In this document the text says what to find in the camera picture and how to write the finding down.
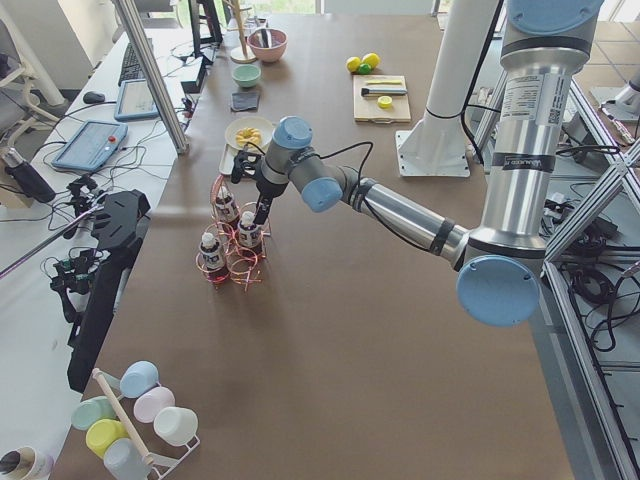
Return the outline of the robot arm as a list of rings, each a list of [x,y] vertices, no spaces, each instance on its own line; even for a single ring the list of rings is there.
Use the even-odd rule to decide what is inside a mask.
[[[411,246],[447,259],[458,274],[460,304],[476,320],[511,326],[528,319],[540,296],[546,244],[539,233],[573,76],[589,60],[597,1],[457,1],[453,4],[423,118],[398,140],[397,154],[417,173],[451,174],[465,132],[471,92],[497,20],[506,30],[500,63],[506,86],[480,224],[466,229],[367,178],[329,164],[311,145],[312,130],[288,116],[262,154],[240,152],[233,182],[251,178],[256,221],[294,186],[323,212],[338,203],[376,219]]]

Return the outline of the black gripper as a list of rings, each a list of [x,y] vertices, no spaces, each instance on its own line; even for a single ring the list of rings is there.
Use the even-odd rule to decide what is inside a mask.
[[[264,225],[268,219],[273,200],[286,190],[287,177],[269,166],[265,154],[241,150],[233,160],[231,182],[238,184],[244,177],[251,178],[256,182],[259,197],[254,223]]]

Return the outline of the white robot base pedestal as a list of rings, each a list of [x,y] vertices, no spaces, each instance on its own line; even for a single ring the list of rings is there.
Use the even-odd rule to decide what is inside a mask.
[[[502,5],[499,0],[452,3],[423,118],[396,133],[401,176],[470,175],[461,121]]]

